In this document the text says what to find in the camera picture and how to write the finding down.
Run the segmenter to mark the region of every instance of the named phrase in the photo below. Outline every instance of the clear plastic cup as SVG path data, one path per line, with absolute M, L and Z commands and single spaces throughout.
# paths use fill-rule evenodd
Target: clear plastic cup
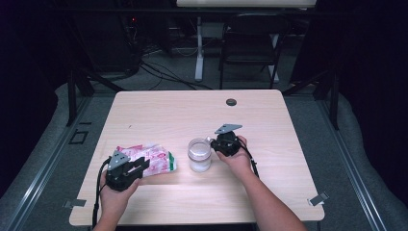
M 190 168 L 196 172 L 203 172 L 211 165 L 210 143 L 202 138 L 197 138 L 189 143 Z

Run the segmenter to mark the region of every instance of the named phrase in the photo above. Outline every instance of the pink snack package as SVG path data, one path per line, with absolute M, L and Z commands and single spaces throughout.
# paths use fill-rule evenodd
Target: pink snack package
M 116 150 L 129 156 L 131 162 L 140 157 L 144 157 L 145 161 L 150 160 L 150 167 L 143 172 L 143 177 L 171 172 L 177 168 L 173 155 L 161 145 L 136 145 L 128 148 L 118 146 Z

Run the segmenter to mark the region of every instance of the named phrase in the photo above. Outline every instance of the chair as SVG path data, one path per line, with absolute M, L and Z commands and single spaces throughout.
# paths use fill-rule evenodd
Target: chair
M 224 64 L 274 65 L 270 86 L 279 62 L 282 41 L 291 30 L 291 23 L 283 15 L 241 13 L 230 17 L 222 31 L 222 47 L 218 70 L 219 88 L 222 89 Z M 279 35 L 273 45 L 271 35 Z

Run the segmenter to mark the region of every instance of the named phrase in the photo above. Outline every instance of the desk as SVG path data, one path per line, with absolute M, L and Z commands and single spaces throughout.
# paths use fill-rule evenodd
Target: desk
M 177 0 L 177 7 L 184 8 L 313 8 L 317 0 Z M 202 47 L 201 17 L 197 18 L 197 63 L 195 66 L 195 81 L 203 79 L 203 47 Z M 272 74 L 274 66 L 268 70 Z
M 91 225 L 98 169 L 115 148 L 151 142 L 173 154 L 177 169 L 143 178 L 120 225 L 254 222 L 243 186 L 215 153 L 207 171 L 189 167 L 189 142 L 215 138 L 224 123 L 242 125 L 236 134 L 248 139 L 260 178 L 301 220 L 323 219 L 321 205 L 308 204 L 318 193 L 280 91 L 174 90 L 116 95 L 77 197 L 87 202 L 70 223 Z

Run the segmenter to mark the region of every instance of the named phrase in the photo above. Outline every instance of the person's left hand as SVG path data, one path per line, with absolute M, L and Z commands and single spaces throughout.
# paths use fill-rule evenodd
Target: person's left hand
M 127 203 L 130 196 L 136 191 L 140 184 L 140 179 L 136 179 L 129 188 L 123 192 L 112 190 L 109 186 L 106 186 L 106 170 L 101 175 L 101 204 L 102 204 L 102 216 L 101 219 L 107 218 L 108 220 L 115 220 L 119 222 L 123 213 L 126 210 Z

